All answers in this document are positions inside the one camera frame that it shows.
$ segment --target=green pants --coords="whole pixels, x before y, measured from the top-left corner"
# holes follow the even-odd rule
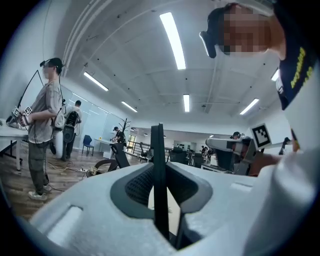
[[[44,173],[44,163],[49,142],[35,144],[29,141],[29,170],[35,191],[39,195],[44,193],[44,185],[48,184]]]

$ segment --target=person's arm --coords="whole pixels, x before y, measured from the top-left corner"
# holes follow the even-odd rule
[[[281,156],[273,154],[264,154],[257,152],[254,162],[251,164],[249,175],[258,175],[263,167],[276,165],[281,160]]]

